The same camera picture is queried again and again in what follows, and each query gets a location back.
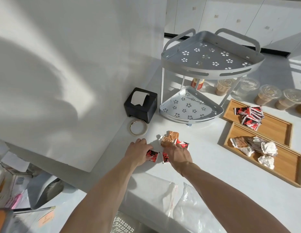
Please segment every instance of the clear plastic lid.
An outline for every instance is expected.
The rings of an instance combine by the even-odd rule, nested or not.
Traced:
[[[256,79],[250,77],[243,77],[240,82],[242,83],[242,87],[246,87],[249,90],[256,90],[260,86],[260,83]]]
[[[260,87],[260,91],[267,97],[276,99],[282,96],[282,91],[273,85],[263,85]]]
[[[223,87],[230,88],[233,85],[233,83],[235,82],[235,80],[233,78],[221,79],[221,80],[218,80],[217,82]]]
[[[296,89],[285,89],[283,95],[295,104],[301,104],[301,91]]]

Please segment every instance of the person's right hand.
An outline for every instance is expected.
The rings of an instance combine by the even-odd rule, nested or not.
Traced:
[[[192,163],[189,151],[180,144],[171,143],[169,147],[164,148],[164,152],[168,154],[172,167],[181,175],[186,165]]]

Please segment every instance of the black tissue box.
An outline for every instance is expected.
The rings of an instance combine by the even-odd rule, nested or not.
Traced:
[[[133,105],[131,103],[131,99],[135,91],[149,93],[149,95],[145,97],[143,106]],[[150,92],[141,88],[135,88],[126,100],[124,106],[128,117],[133,116],[144,120],[146,123],[149,123],[157,109],[157,93]]]

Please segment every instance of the orange sticky note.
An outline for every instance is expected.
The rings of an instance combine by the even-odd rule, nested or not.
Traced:
[[[46,223],[51,222],[52,219],[55,217],[55,213],[52,210],[51,212],[47,213],[43,217],[41,217],[38,221],[38,227],[44,226]]]

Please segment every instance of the clear plastic bag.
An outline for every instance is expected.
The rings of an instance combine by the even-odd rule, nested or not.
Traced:
[[[148,173],[133,174],[120,210],[167,229],[177,185]]]
[[[226,233],[195,188],[186,183],[183,196],[173,210],[173,219],[194,233]]]

